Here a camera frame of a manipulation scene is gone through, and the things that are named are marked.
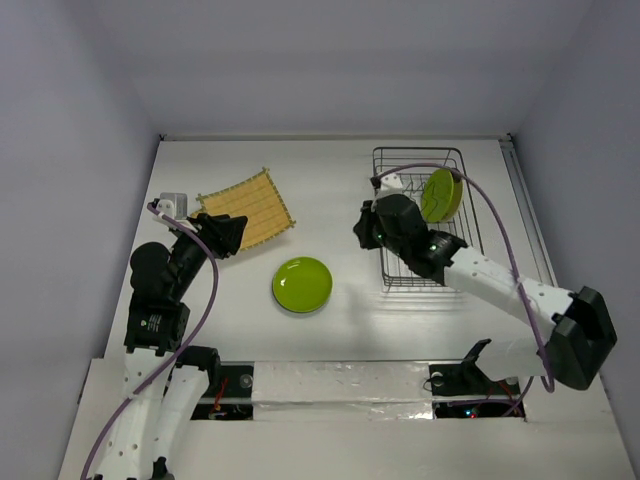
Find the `square bamboo tray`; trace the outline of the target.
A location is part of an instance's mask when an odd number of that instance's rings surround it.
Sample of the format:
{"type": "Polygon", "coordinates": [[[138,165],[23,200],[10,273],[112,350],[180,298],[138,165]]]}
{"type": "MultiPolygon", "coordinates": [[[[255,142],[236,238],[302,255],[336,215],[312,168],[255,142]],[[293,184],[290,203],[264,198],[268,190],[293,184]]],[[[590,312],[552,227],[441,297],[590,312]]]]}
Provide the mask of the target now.
{"type": "Polygon", "coordinates": [[[226,189],[199,194],[196,200],[209,215],[248,217],[241,251],[262,245],[295,226],[268,168],[226,189]]]}

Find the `green plate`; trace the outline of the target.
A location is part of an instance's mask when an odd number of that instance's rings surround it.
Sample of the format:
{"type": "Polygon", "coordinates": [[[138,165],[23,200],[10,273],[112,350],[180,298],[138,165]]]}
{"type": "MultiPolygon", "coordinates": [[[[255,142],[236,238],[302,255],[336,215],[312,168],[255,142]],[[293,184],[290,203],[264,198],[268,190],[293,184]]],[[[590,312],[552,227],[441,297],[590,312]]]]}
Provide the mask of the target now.
{"type": "Polygon", "coordinates": [[[274,273],[272,294],[280,307],[296,314],[310,314],[328,302],[333,276],[320,260],[302,256],[285,261],[274,273]]]}
{"type": "Polygon", "coordinates": [[[464,185],[456,170],[435,170],[424,185],[420,210],[430,224],[449,221],[462,201],[464,185]]]}

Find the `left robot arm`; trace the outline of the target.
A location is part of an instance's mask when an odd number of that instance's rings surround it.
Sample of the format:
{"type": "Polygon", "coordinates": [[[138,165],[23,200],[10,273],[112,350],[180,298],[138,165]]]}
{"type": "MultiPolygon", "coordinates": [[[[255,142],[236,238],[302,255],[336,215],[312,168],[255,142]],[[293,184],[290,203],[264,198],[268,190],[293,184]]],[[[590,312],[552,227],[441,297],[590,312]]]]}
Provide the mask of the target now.
{"type": "Polygon", "coordinates": [[[124,338],[119,406],[95,440],[84,479],[171,479],[179,439],[203,395],[224,384],[218,351],[196,346],[182,299],[205,262],[236,254],[248,220],[200,214],[168,225],[170,248],[145,243],[130,258],[133,289],[124,338]]]}

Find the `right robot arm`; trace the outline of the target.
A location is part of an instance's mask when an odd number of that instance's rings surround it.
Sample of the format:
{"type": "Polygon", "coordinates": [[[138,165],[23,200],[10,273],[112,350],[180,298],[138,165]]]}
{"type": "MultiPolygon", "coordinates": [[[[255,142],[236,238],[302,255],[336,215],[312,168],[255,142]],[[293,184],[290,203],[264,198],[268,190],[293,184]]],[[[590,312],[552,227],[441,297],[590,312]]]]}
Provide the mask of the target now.
{"type": "Polygon", "coordinates": [[[532,362],[507,376],[538,376],[588,389],[617,342],[603,295],[524,277],[448,232],[433,230],[403,194],[368,200],[353,231],[361,248],[385,248],[420,278],[471,294],[522,321],[533,333],[532,362]]]}

